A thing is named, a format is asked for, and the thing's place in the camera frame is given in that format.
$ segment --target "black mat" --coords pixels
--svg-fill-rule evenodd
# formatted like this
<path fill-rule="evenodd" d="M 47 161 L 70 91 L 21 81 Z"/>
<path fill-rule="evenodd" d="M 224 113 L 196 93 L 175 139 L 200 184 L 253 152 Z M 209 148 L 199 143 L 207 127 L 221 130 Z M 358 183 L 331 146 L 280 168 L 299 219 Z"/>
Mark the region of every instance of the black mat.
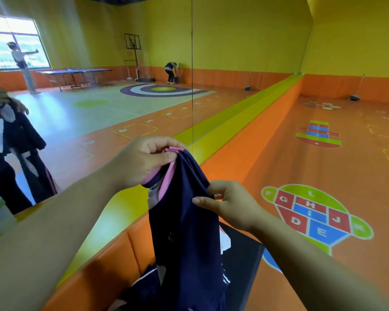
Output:
<path fill-rule="evenodd" d="M 248 301 L 264 246 L 228 225 L 220 226 L 231 239 L 231 247 L 223 252 L 223 268 L 231 281 L 226 290 L 226 311 L 240 311 Z"/>

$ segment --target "basketball backboard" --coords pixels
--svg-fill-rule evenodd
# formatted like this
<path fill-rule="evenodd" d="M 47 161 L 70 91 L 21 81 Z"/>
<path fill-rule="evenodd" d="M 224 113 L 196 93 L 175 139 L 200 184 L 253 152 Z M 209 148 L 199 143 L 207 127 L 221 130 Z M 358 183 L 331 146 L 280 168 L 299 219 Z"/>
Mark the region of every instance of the basketball backboard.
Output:
<path fill-rule="evenodd" d="M 125 33 L 125 43 L 127 49 L 131 50 L 141 50 L 140 36 L 134 35 L 131 33 Z"/>

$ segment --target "window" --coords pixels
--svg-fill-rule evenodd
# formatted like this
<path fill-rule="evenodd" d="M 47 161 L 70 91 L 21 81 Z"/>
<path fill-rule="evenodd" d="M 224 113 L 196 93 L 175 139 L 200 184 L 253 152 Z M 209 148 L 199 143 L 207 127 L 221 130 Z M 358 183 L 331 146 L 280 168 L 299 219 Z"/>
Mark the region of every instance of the window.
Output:
<path fill-rule="evenodd" d="M 9 41 L 14 41 L 23 52 L 39 50 L 39 53 L 24 57 L 29 68 L 51 67 L 34 20 L 0 16 L 0 70 L 18 69 L 6 45 Z"/>

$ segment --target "yellow wall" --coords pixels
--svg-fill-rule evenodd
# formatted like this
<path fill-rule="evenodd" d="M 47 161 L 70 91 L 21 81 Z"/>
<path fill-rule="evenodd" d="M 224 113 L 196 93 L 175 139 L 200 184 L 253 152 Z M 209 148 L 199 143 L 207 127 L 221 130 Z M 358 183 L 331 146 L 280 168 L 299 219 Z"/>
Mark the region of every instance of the yellow wall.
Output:
<path fill-rule="evenodd" d="M 389 0 L 317 0 L 302 72 L 389 77 Z"/>
<path fill-rule="evenodd" d="M 191 0 L 149 0 L 121 13 L 140 28 L 145 65 L 191 66 Z M 299 72 L 311 26 L 306 0 L 193 0 L 193 67 Z"/>
<path fill-rule="evenodd" d="M 88 0 L 0 0 L 0 15 L 34 19 L 53 68 L 123 65 L 119 8 Z"/>

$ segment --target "white shirt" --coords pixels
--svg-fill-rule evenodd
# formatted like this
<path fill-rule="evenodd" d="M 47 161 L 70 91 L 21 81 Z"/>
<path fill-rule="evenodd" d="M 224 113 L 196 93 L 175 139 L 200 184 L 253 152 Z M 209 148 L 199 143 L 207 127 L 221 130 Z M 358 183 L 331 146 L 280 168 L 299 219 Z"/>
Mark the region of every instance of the white shirt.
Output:
<path fill-rule="evenodd" d="M 25 56 L 24 52 L 21 52 L 19 50 L 12 50 L 11 55 L 13 56 L 13 59 L 15 59 L 15 61 L 18 62 L 24 61 L 24 56 Z"/>

